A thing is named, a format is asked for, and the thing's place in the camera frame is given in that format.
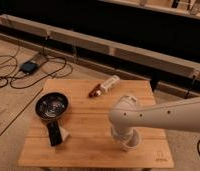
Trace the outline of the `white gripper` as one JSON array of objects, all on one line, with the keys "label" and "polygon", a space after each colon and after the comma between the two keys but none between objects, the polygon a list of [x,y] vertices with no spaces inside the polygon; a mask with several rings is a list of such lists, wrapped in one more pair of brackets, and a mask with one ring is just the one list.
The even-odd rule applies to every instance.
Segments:
[{"label": "white gripper", "polygon": [[131,128],[117,129],[116,127],[112,126],[111,135],[116,141],[126,145],[133,138],[133,130]]}]

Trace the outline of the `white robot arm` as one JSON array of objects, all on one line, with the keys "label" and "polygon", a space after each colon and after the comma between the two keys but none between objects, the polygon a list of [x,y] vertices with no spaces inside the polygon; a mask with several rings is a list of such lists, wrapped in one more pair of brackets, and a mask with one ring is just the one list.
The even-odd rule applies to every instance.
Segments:
[{"label": "white robot arm", "polygon": [[135,96],[124,95],[108,117],[111,134],[123,145],[134,140],[135,127],[200,132],[200,97],[142,107]]}]

